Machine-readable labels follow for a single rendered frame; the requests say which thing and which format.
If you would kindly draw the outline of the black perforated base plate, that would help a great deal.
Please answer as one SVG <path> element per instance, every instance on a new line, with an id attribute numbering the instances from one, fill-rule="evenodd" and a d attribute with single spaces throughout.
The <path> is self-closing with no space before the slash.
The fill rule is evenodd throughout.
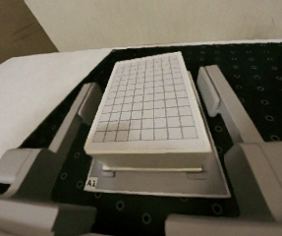
<path id="1" fill-rule="evenodd" d="M 81 123 L 50 193 L 54 203 L 97 209 L 90 233 L 166 236 L 169 213 L 238 217 L 240 209 L 224 163 L 234 145 L 220 113 L 209 117 L 197 87 L 200 67 L 217 65 L 265 142 L 282 142 L 282 42 L 218 43 L 112 49 L 48 114 L 18 148 L 49 148 L 84 84 L 104 94 L 117 62 L 181 52 L 191 73 L 231 195 L 228 199 L 130 195 L 85 191 L 93 157 L 85 152 L 92 126 Z"/>

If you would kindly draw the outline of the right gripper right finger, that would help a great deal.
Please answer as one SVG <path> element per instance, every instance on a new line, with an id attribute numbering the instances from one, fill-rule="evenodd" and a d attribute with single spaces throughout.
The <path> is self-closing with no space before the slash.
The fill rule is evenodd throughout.
<path id="1" fill-rule="evenodd" d="M 217 65 L 199 68 L 197 86 L 208 116 L 221 114 L 234 143 L 224 163 L 240 215 L 170 213 L 166 236 L 282 236 L 282 142 L 264 142 Z"/>

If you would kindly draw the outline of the white deep-well block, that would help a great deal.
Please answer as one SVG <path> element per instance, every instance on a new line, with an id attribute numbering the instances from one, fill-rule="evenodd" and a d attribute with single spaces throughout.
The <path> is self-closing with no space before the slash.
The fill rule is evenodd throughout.
<path id="1" fill-rule="evenodd" d="M 84 149 L 105 171 L 201 172 L 211 148 L 180 51 L 115 64 Z"/>

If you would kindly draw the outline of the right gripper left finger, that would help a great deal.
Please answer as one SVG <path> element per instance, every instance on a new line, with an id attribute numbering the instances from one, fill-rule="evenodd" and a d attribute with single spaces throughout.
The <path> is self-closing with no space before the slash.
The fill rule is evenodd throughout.
<path id="1" fill-rule="evenodd" d="M 17 236 L 90 233 L 97 209 L 51 202 L 49 197 L 81 123 L 92 124 L 103 93 L 84 84 L 49 148 L 10 148 L 0 158 L 0 231 Z"/>

